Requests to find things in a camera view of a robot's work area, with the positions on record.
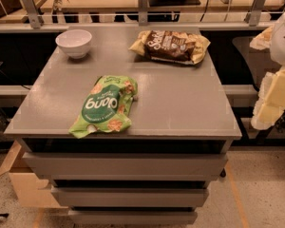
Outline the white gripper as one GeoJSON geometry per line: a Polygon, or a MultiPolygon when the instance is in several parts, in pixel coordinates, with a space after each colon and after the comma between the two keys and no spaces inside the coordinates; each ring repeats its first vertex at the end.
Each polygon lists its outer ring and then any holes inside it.
{"type": "Polygon", "coordinates": [[[267,72],[258,92],[251,125],[257,130],[273,126],[285,111],[285,66],[278,72],[267,72]]]}

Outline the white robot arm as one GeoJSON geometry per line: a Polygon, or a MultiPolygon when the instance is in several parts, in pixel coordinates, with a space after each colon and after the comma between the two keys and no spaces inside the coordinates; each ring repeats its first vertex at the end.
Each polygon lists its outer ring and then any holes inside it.
{"type": "Polygon", "coordinates": [[[257,130],[273,126],[285,111],[285,11],[275,24],[263,30],[250,47],[270,50],[270,57],[281,65],[276,73],[267,72],[258,92],[251,125],[257,130]]]}

